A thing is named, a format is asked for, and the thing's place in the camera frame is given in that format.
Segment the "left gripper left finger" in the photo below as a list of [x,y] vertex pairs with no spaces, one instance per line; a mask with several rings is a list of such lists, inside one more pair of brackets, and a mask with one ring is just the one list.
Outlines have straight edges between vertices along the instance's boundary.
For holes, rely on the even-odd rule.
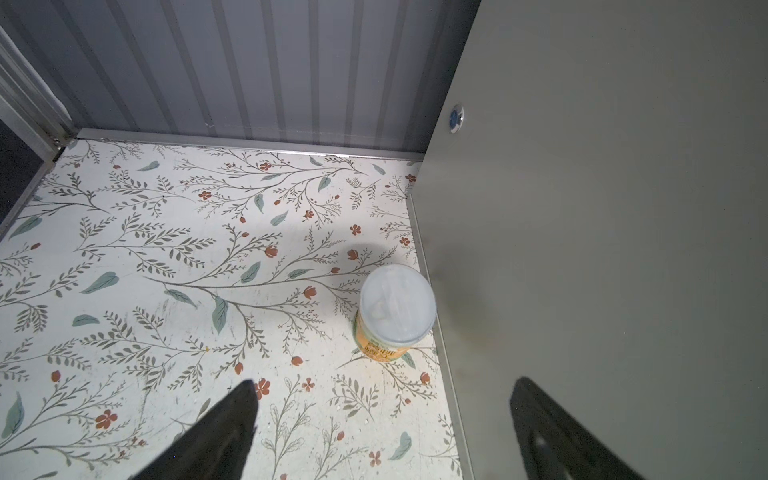
[[255,384],[244,380],[134,477],[241,479],[256,432],[257,414]]

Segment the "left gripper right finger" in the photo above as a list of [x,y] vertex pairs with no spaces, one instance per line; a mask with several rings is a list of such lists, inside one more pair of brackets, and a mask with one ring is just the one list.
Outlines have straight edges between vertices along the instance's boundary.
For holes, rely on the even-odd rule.
[[639,479],[528,377],[516,380],[510,411],[530,479]]

